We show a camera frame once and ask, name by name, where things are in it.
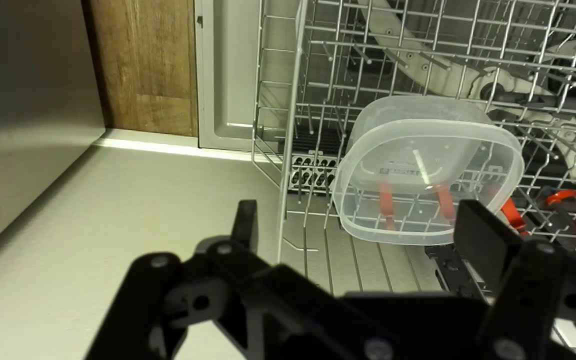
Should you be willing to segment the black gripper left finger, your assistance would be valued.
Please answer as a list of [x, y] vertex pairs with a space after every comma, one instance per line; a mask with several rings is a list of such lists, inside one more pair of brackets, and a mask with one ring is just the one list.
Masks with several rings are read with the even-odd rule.
[[196, 246], [135, 257], [85, 360], [174, 360], [188, 330], [214, 321], [245, 360], [280, 360], [282, 330], [267, 313], [273, 268], [256, 253], [257, 204], [240, 200], [232, 229]]

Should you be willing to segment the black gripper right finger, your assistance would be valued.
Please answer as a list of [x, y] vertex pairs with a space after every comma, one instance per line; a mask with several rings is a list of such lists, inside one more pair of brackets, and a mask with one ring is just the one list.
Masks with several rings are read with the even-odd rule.
[[552, 340], [557, 317], [576, 327], [576, 252], [518, 236], [478, 200], [457, 204], [455, 252], [493, 291], [475, 334], [486, 360], [576, 360]]

